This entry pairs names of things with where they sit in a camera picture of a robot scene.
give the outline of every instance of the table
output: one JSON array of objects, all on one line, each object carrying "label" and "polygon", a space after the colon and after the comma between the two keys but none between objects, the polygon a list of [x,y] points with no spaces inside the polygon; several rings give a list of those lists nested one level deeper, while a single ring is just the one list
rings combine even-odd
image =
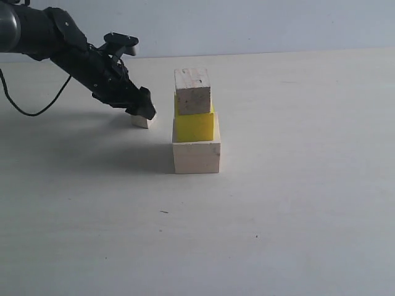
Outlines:
[{"label": "table", "polygon": [[[0,100],[2,295],[393,295],[395,49],[126,62],[158,121],[72,80]],[[173,71],[207,67],[222,172],[175,175]],[[28,111],[67,74],[1,64]]]}]

